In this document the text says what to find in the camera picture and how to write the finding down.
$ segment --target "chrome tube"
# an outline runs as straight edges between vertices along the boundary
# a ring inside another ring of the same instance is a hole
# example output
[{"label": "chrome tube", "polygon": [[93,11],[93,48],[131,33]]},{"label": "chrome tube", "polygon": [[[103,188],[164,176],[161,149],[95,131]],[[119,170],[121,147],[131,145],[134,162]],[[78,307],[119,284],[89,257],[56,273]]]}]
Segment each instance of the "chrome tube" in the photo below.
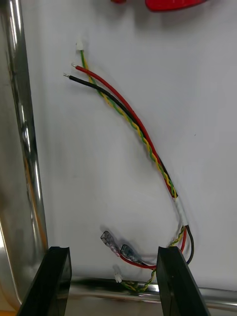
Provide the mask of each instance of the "chrome tube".
[{"label": "chrome tube", "polygon": [[18,308],[47,250],[20,0],[0,1],[0,283]]},{"label": "chrome tube", "polygon": [[[199,288],[208,308],[237,312],[237,292],[212,288]],[[126,301],[160,303],[159,287],[150,284],[146,292],[132,292],[115,280],[99,278],[73,279],[69,291],[70,299],[97,297]]]}]

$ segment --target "white tape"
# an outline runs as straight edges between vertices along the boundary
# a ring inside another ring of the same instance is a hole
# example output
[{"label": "white tape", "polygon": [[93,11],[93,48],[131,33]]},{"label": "white tape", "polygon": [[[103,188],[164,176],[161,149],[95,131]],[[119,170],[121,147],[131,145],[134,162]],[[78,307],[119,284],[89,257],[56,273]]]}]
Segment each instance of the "white tape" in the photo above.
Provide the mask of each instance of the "white tape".
[{"label": "white tape", "polygon": [[177,197],[177,198],[173,198],[173,201],[174,201],[175,207],[179,213],[181,223],[183,224],[183,226],[187,226],[189,223],[188,223],[188,219],[186,217],[184,207],[182,205],[181,200],[179,199],[179,197]]},{"label": "white tape", "polygon": [[78,41],[76,43],[76,50],[77,51],[83,50],[83,44],[82,44],[81,39],[78,39]]}]

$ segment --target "black wire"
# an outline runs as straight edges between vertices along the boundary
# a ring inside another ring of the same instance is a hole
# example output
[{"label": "black wire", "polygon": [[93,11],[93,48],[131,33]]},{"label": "black wire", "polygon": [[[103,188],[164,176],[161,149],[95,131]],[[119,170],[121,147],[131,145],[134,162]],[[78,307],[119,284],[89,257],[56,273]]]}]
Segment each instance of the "black wire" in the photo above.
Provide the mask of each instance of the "black wire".
[{"label": "black wire", "polygon": [[[111,93],[109,93],[107,90],[105,90],[104,88],[102,88],[102,87],[100,87],[100,86],[98,86],[98,85],[96,85],[96,84],[87,82],[87,81],[85,81],[85,80],[79,79],[79,78],[74,77],[74,76],[69,76],[68,78],[69,78],[70,80],[72,80],[72,81],[81,83],[81,84],[83,84],[83,85],[86,85],[86,86],[88,86],[88,87],[91,87],[91,88],[93,88],[93,89],[96,89],[97,91],[100,91],[100,92],[102,92],[103,94],[107,95],[107,97],[109,97],[112,101],[114,101],[114,102],[127,114],[127,116],[139,127],[139,129],[140,129],[140,130],[142,131],[142,133],[143,133],[142,127],[141,127],[140,124],[137,122],[137,120],[133,117],[133,115],[128,111],[128,109],[127,109],[116,97],[114,97]],[[169,176],[169,174],[168,174],[168,172],[167,172],[167,170],[166,170],[166,168],[165,168],[163,162],[161,161],[161,159],[160,159],[160,162],[161,162],[161,166],[162,166],[164,172],[167,174],[168,178],[170,179],[170,176]]]},{"label": "black wire", "polygon": [[189,259],[187,261],[187,264],[189,265],[190,262],[192,261],[193,257],[194,257],[194,238],[193,238],[193,235],[191,233],[189,225],[186,226],[186,229],[187,229],[187,232],[189,234],[190,241],[191,241],[191,254],[190,254],[190,257],[189,257]]}]

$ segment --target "white connector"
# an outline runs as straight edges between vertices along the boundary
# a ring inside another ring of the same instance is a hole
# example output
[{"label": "white connector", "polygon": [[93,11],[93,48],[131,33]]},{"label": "white connector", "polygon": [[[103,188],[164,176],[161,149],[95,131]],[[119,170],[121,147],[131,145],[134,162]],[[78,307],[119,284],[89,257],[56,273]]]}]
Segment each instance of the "white connector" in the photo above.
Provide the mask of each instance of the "white connector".
[{"label": "white connector", "polygon": [[121,274],[118,272],[115,273],[115,281],[116,281],[116,283],[122,283]]}]

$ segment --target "black plastic piece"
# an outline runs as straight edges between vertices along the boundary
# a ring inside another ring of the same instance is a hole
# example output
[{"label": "black plastic piece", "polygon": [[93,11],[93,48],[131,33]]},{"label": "black plastic piece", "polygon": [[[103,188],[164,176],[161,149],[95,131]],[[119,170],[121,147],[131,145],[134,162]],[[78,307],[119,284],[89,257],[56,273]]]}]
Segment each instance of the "black plastic piece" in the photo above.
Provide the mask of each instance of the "black plastic piece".
[{"label": "black plastic piece", "polygon": [[210,316],[178,247],[159,247],[157,282],[164,316]]},{"label": "black plastic piece", "polygon": [[69,248],[45,254],[18,316],[63,316],[72,278]]}]

